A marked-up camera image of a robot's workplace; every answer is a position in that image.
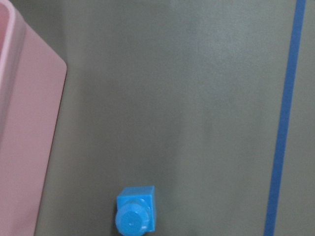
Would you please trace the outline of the pink plastic box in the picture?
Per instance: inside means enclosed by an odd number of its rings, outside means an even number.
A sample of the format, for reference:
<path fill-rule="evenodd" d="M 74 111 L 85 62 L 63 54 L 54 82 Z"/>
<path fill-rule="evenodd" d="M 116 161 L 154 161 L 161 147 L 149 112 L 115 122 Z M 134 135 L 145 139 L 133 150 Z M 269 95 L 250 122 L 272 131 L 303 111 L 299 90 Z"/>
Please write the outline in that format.
<path fill-rule="evenodd" d="M 0 233 L 35 233 L 66 63 L 0 3 Z"/>

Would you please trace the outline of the small blue block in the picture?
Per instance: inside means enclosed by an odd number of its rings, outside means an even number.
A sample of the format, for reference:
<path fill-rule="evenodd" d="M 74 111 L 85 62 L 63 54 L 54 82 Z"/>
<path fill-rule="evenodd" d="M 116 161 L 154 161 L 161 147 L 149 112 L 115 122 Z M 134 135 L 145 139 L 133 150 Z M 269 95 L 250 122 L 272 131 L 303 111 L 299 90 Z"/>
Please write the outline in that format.
<path fill-rule="evenodd" d="M 115 225 L 124 236 L 143 236 L 156 230 L 154 186 L 126 187 L 116 197 Z"/>

